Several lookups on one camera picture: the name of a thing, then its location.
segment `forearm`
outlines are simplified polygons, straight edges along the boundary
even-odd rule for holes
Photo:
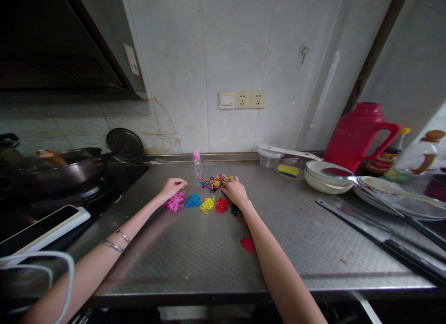
[[[152,213],[164,203],[156,196],[146,204],[131,219],[123,224],[119,230],[129,239],[133,239]],[[125,249],[127,242],[119,234],[112,233],[107,240]],[[121,253],[100,243],[87,255],[80,259],[75,266],[72,298],[62,323],[66,323],[82,307],[95,292],[102,280],[116,263]],[[57,283],[26,313],[24,323],[56,322],[66,300],[68,275],[65,274]]]
[[[284,323],[326,323],[293,264],[252,203],[246,200],[240,209],[254,240],[266,285]]]

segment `wooden spatula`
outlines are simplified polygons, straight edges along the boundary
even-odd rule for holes
[[[37,151],[37,154],[45,161],[49,162],[51,165],[55,167],[67,166],[66,161],[58,154],[52,150],[40,150]]]

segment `hand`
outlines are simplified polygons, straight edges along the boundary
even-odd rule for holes
[[[183,179],[179,178],[169,178],[165,183],[164,187],[158,193],[158,197],[162,198],[163,201],[167,201],[172,196],[174,196],[177,192],[187,186],[187,182]]]
[[[238,177],[230,178],[226,181],[222,192],[239,208],[243,202],[249,201],[245,187],[240,183]]]

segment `knife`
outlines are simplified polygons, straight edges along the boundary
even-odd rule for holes
[[[398,254],[401,258],[416,265],[425,273],[428,273],[430,276],[434,277],[437,281],[441,282],[442,284],[446,284],[446,271],[431,264],[403,245],[394,241],[392,239],[392,230],[358,215],[353,207],[344,202],[333,202],[333,200],[318,198],[316,199],[316,203],[353,225],[363,233],[367,234],[375,241],[381,243],[386,249],[391,250],[392,252]]]

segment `knife handle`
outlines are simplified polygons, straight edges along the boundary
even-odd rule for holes
[[[446,284],[446,271],[431,264],[430,262],[426,261],[422,257],[418,256],[411,250],[408,250],[406,247],[398,244],[396,241],[392,239],[384,241],[383,244],[387,248],[396,252],[398,255],[402,256],[404,259],[409,260],[412,264],[417,265],[426,273],[429,273],[431,276],[439,280],[441,283]]]
[[[446,251],[446,240],[432,231],[431,229],[424,226],[419,221],[410,218],[406,216],[405,220],[416,230],[420,231],[422,234],[424,234],[427,238],[429,238],[431,241],[433,241],[435,244],[437,244],[439,247],[441,247],[443,250]]]

